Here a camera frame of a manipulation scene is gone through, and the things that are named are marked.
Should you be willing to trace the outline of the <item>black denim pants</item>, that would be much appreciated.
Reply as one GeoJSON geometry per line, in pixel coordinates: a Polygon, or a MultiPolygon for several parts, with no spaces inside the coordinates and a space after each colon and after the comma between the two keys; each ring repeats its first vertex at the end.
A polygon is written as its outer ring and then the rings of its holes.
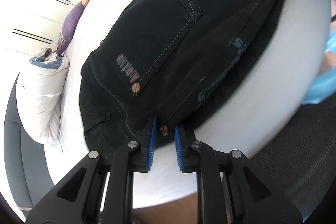
{"type": "Polygon", "coordinates": [[[104,157],[150,116],[196,128],[232,94],[230,73],[257,60],[284,0],[133,0],[81,69],[90,150],[104,157]]]}

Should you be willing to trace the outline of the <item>dark grey headboard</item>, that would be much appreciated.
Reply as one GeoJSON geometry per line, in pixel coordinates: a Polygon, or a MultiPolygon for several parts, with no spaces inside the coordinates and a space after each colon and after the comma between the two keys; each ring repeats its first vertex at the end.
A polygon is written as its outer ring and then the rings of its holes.
{"type": "Polygon", "coordinates": [[[27,216],[54,183],[47,167],[44,146],[26,133],[19,118],[16,84],[13,84],[7,102],[3,155],[11,195],[16,207],[27,216]]]}

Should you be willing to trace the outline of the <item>white bed mattress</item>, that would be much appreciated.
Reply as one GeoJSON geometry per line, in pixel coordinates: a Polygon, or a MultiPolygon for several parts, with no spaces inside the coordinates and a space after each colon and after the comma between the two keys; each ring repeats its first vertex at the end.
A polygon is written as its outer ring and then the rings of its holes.
{"type": "MultiPolygon", "coordinates": [[[[58,183],[87,153],[79,109],[81,68],[129,0],[91,0],[66,50],[70,68],[62,92],[61,142],[45,146],[51,180],[58,183]]],[[[330,0],[285,0],[268,45],[227,78],[232,94],[195,134],[216,150],[257,153],[293,116],[315,79],[329,38],[330,0]]]]}

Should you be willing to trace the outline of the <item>blue sleeve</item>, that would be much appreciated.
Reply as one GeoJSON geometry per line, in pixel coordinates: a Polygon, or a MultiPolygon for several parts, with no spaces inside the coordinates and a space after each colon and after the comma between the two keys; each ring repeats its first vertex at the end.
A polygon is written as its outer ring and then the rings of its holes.
{"type": "Polygon", "coordinates": [[[335,30],[329,35],[321,66],[305,98],[303,105],[319,104],[335,93],[335,30]]]}

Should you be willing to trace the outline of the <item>folded grey duvet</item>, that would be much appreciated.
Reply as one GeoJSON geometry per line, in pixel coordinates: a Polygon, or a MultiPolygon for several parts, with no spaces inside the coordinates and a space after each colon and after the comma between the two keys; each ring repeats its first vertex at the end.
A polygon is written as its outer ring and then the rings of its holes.
{"type": "Polygon", "coordinates": [[[59,138],[61,94],[70,61],[49,44],[30,57],[19,72],[16,99],[19,118],[26,133],[37,143],[59,138]]]}

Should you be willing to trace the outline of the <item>purple cushion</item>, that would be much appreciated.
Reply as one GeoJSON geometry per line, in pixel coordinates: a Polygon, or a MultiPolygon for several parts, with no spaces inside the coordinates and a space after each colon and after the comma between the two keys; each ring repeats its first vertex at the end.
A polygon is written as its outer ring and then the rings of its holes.
{"type": "Polygon", "coordinates": [[[58,38],[57,54],[62,55],[74,36],[78,21],[83,14],[85,6],[79,2],[66,16],[58,38]]]}

